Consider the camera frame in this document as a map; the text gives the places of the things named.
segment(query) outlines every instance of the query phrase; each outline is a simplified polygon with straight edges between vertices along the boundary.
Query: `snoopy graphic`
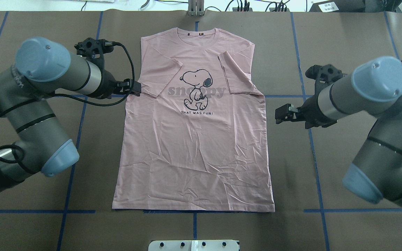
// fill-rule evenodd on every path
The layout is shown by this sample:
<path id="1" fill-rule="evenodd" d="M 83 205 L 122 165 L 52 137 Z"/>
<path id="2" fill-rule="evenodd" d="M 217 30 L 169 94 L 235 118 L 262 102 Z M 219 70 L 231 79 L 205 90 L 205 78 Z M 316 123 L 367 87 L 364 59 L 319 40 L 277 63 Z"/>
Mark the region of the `snoopy graphic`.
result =
<path id="1" fill-rule="evenodd" d="M 212 85 L 212 76 L 207 70 L 199 69 L 197 71 L 185 72 L 179 80 L 193 86 L 190 92 L 190 100 L 185 99 L 184 105 L 190 110 L 196 111 L 198 109 L 204 110 L 207 107 L 209 99 L 201 91 L 201 87 L 209 87 Z"/>

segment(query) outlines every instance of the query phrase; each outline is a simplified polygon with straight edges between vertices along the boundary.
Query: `folded shirt sleeve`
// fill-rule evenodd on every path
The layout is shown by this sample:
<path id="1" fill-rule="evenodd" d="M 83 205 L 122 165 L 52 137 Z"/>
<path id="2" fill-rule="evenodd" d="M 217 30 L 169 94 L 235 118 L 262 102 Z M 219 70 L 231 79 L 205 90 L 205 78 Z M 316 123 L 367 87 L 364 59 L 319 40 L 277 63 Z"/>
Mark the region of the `folded shirt sleeve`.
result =
<path id="1" fill-rule="evenodd" d="M 251 81 L 254 48 L 252 43 L 240 52 L 225 51 L 218 55 L 230 93 L 263 95 Z"/>
<path id="2" fill-rule="evenodd" d="M 141 38 L 142 68 L 138 80 L 142 84 L 142 93 L 154 98 L 181 69 L 182 63 L 164 56 L 144 38 Z"/>

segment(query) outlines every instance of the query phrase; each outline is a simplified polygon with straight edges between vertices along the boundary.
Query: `snoopy's ear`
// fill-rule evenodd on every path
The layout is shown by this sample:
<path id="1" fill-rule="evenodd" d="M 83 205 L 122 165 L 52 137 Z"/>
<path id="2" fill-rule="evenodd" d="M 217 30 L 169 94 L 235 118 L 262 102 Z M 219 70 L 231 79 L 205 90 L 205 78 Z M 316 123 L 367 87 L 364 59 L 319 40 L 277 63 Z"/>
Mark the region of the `snoopy's ear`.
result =
<path id="1" fill-rule="evenodd" d="M 211 78 L 206 78 L 206 80 L 203 83 L 204 87 L 209 87 L 212 85 L 212 79 Z"/>

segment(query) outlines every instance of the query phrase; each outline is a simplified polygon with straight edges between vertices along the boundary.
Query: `neckline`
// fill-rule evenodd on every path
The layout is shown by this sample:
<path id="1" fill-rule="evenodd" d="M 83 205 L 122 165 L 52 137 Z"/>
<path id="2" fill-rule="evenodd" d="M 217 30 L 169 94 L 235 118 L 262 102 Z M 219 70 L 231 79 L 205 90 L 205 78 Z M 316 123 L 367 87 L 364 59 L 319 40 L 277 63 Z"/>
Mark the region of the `neckline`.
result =
<path id="1" fill-rule="evenodd" d="M 206 48 L 211 47 L 212 45 L 214 45 L 217 42 L 218 37 L 219 37 L 219 29 L 218 28 L 213 28 L 212 30 L 206 30 L 206 31 L 188 31 L 188 30 L 183 30 L 178 27 L 175 27 L 173 29 L 173 33 L 174 33 L 178 43 L 180 43 L 184 46 L 190 46 L 192 48 L 198 48 L 198 49 L 206 49 Z M 181 37 L 180 37 L 181 35 L 184 36 L 184 34 L 188 34 L 188 33 L 196 33 L 196 34 L 203 33 L 204 35 L 214 35 L 214 37 L 209 41 L 209 43 L 207 43 L 205 45 L 195 46 L 195 45 L 188 44 L 181 39 Z"/>

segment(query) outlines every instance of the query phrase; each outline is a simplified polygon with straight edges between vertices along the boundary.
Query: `robotic arm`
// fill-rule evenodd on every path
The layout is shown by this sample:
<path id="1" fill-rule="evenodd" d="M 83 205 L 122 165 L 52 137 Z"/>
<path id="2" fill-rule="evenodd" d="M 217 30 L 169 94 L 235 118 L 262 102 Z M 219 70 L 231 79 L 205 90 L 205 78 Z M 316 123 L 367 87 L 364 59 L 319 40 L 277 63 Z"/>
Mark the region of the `robotic arm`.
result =
<path id="1" fill-rule="evenodd" d="M 371 203 L 386 198 L 402 207 L 402 63 L 380 57 L 344 75 L 332 65 L 306 72 L 315 94 L 298 108 L 276 109 L 276 123 L 305 121 L 305 128 L 329 127 L 367 111 L 378 120 L 343 178 L 344 186 Z"/>
<path id="2" fill-rule="evenodd" d="M 0 192 L 38 172 L 54 176 L 79 160 L 72 140 L 46 102 L 64 96 L 55 94 L 56 89 L 97 99 L 111 98 L 112 93 L 140 95 L 141 85 L 134 81 L 134 73 L 133 80 L 122 82 L 104 69 L 103 54 L 116 45 L 123 47 L 88 38 L 75 45 L 85 60 L 46 38 L 24 41 L 15 64 L 0 73 L 0 116 L 8 118 L 20 138 L 0 147 Z"/>

